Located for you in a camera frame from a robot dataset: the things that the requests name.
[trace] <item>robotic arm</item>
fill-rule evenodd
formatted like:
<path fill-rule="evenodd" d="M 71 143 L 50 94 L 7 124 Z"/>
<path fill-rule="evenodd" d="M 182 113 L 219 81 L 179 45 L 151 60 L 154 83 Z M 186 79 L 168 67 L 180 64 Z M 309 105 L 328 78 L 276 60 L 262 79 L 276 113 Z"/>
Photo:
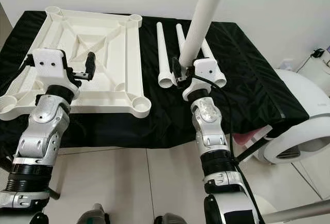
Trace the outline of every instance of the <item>robotic arm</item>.
<path fill-rule="evenodd" d="M 0 223 L 48 223 L 42 209 L 49 201 L 48 184 L 61 137 L 69 125 L 70 104 L 79 95 L 81 81 L 76 79 L 91 80 L 95 72 L 94 53 L 88 54 L 85 73 L 73 72 L 61 50 L 35 49 L 26 60 L 36 67 L 46 93 L 37 96 L 7 187 L 0 192 Z"/>
<path fill-rule="evenodd" d="M 186 72 L 184 82 L 190 85 L 184 87 L 183 98 L 192 102 L 192 122 L 204 171 L 204 189 L 209 194 L 204 200 L 206 223 L 261 223 L 221 128 L 221 112 L 209 97 L 211 84 L 208 82 L 218 82 L 221 76 L 218 64 L 213 58 L 197 59 Z M 182 76 L 175 78 L 179 82 Z"/>

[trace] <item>black cable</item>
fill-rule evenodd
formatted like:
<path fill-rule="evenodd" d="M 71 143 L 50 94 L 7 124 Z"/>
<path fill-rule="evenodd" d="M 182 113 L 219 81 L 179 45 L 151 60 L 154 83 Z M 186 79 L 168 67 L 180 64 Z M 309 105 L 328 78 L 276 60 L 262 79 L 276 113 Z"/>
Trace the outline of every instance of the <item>black cable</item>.
<path fill-rule="evenodd" d="M 304 64 L 297 70 L 297 73 L 305 66 L 305 64 L 311 59 L 311 55 L 307 58 Z"/>
<path fill-rule="evenodd" d="M 246 177 L 244 176 L 242 170 L 240 169 L 240 167 L 238 166 L 239 162 L 237 161 L 237 159 L 235 158 L 234 156 L 234 146 L 233 146 L 233 126 L 232 126 L 232 107 L 230 105 L 230 101 L 229 101 L 229 98 L 226 94 L 225 91 L 223 91 L 218 85 L 216 85 L 214 82 L 210 81 L 210 80 L 207 80 L 203 77 L 200 77 L 200 76 L 197 76 L 197 75 L 193 75 L 192 76 L 193 78 L 195 79 L 198 79 L 200 81 L 203 81 L 203 82 L 206 82 L 208 84 L 211 85 L 211 87 L 214 89 L 214 90 L 217 90 L 218 92 L 220 92 L 221 94 L 223 94 L 223 96 L 225 97 L 225 100 L 227 102 L 227 105 L 228 105 L 228 109 L 229 109 L 229 118 L 228 118 L 228 121 L 229 121 L 229 149 L 230 149 L 230 153 L 232 155 L 232 160 L 235 164 L 235 167 L 237 168 L 237 171 L 241 174 L 242 176 L 242 179 L 243 179 L 243 182 L 245 184 L 245 187 L 246 187 L 246 190 L 247 190 L 247 193 L 249 194 L 252 202 L 253 202 L 253 205 L 257 211 L 257 214 L 258 214 L 258 218 L 259 218 L 259 224 L 265 224 L 265 221 L 263 220 L 262 218 L 262 215 L 260 213 L 260 210 L 258 208 L 258 205 L 257 205 L 257 202 L 253 196 L 253 193 L 252 193 L 252 190 L 249 186 L 249 183 L 248 181 L 246 180 Z"/>
<path fill-rule="evenodd" d="M 2 147 L 3 151 L 5 152 L 6 156 L 9 157 L 10 161 L 13 162 L 14 160 L 14 156 L 8 152 L 6 145 L 4 144 L 4 146 Z"/>

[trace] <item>white wall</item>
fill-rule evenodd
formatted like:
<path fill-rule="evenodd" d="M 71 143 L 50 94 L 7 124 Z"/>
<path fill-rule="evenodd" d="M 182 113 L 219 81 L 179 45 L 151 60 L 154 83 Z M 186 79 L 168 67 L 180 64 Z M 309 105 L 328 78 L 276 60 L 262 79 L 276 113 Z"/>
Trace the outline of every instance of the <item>white wall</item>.
<path fill-rule="evenodd" d="M 64 9 L 124 12 L 190 19 L 197 0 L 0 0 L 14 25 L 24 10 Z M 330 44 L 330 0 L 222 0 L 214 20 L 236 22 L 276 67 L 294 66 L 314 48 Z"/>

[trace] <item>circular socket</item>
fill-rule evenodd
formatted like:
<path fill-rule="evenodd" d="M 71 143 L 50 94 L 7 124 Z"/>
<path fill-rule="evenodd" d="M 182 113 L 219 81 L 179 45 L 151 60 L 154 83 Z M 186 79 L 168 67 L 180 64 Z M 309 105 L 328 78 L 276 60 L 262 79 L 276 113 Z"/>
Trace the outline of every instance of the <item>circular socket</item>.
<path fill-rule="evenodd" d="M 146 112 L 151 108 L 151 102 L 145 97 L 137 97 L 132 101 L 133 108 L 137 112 Z"/>
<path fill-rule="evenodd" d="M 17 99 L 13 96 L 1 96 L 0 97 L 0 114 L 9 112 L 15 108 Z"/>
<path fill-rule="evenodd" d="M 142 16 L 140 16 L 140 15 L 138 15 L 138 14 L 131 14 L 131 15 L 129 16 L 129 19 L 130 19 L 131 21 L 138 22 L 139 27 L 142 26 Z"/>
<path fill-rule="evenodd" d="M 163 78 L 163 79 L 159 80 L 159 85 L 163 89 L 168 89 L 168 88 L 170 88 L 173 85 L 173 82 L 169 78 Z"/>
<path fill-rule="evenodd" d="M 61 14 L 61 9 L 56 6 L 48 6 L 45 11 L 46 14 Z"/>

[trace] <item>table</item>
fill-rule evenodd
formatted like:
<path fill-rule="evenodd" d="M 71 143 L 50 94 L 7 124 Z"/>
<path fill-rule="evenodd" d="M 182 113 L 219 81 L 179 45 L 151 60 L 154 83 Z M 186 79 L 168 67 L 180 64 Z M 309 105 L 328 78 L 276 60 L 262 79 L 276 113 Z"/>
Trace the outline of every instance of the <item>table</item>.
<path fill-rule="evenodd" d="M 0 52 L 0 96 L 13 80 L 45 18 L 43 11 L 25 11 L 8 37 Z M 175 87 L 162 89 L 158 85 L 158 21 L 163 24 L 169 59 L 179 56 L 175 25 L 181 23 L 185 34 L 190 25 L 187 20 L 143 17 L 139 35 L 144 95 L 152 103 L 149 116 L 138 119 L 131 114 L 70 114 L 62 147 L 169 148 L 194 140 L 190 104 L 183 101 L 182 92 Z M 270 137 L 276 137 L 309 118 L 237 24 L 213 22 L 206 39 L 227 78 L 223 90 L 233 109 L 234 133 L 271 125 Z M 222 127 L 228 133 L 226 101 L 220 94 L 211 96 L 223 114 Z M 27 115 L 0 120 L 0 158 L 15 152 L 26 127 Z"/>

